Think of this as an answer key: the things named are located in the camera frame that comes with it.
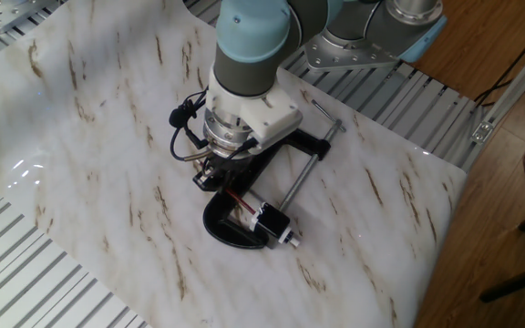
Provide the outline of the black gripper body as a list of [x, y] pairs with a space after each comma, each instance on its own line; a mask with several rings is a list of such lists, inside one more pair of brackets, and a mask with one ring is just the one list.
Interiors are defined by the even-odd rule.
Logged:
[[262, 170], [256, 156], [249, 156], [243, 159], [226, 159], [210, 154], [203, 161], [200, 171], [215, 178], [215, 183], [217, 183], [217, 177], [225, 172], [235, 172], [235, 179], [242, 175], [256, 179], [260, 176]]

